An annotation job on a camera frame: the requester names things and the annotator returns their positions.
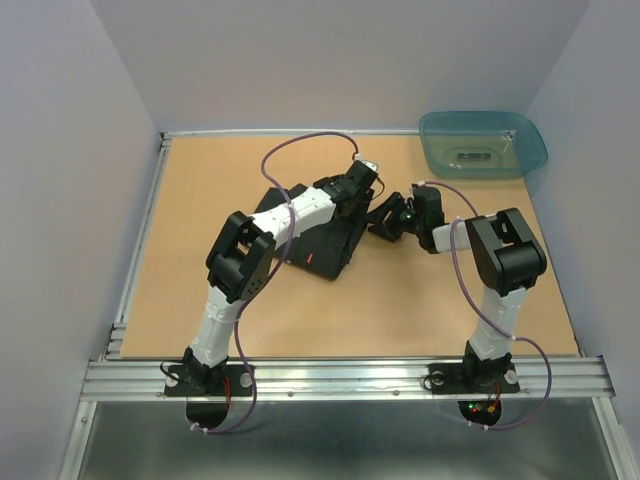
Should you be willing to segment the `black striped long sleeve shirt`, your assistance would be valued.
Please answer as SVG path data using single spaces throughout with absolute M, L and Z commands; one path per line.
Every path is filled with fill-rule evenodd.
M 349 216 L 334 218 L 294 238 L 285 260 L 308 273 L 336 280 L 364 234 L 365 217 L 374 194 L 369 189 Z

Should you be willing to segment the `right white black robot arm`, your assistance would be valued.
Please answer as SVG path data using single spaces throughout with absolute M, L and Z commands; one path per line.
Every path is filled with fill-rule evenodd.
M 482 303 L 473 308 L 478 323 L 462 359 L 430 364 L 426 389 L 441 395 L 518 392 L 514 328 L 526 295 L 547 268 L 540 243 L 516 208 L 451 224 L 438 183 L 415 184 L 411 190 L 408 198 L 393 193 L 368 213 L 369 231 L 390 242 L 412 234 L 431 254 L 468 250 L 483 284 Z

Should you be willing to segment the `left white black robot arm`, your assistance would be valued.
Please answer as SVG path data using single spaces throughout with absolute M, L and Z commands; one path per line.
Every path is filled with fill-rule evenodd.
M 229 343 L 246 306 L 266 287 L 278 249 L 294 238 L 358 209 L 370 198 L 378 166 L 356 159 L 340 175 L 325 177 L 291 196 L 277 181 L 279 205 L 246 215 L 232 213 L 205 261 L 208 293 L 199 329 L 185 349 L 182 378 L 199 393 L 220 388 Z

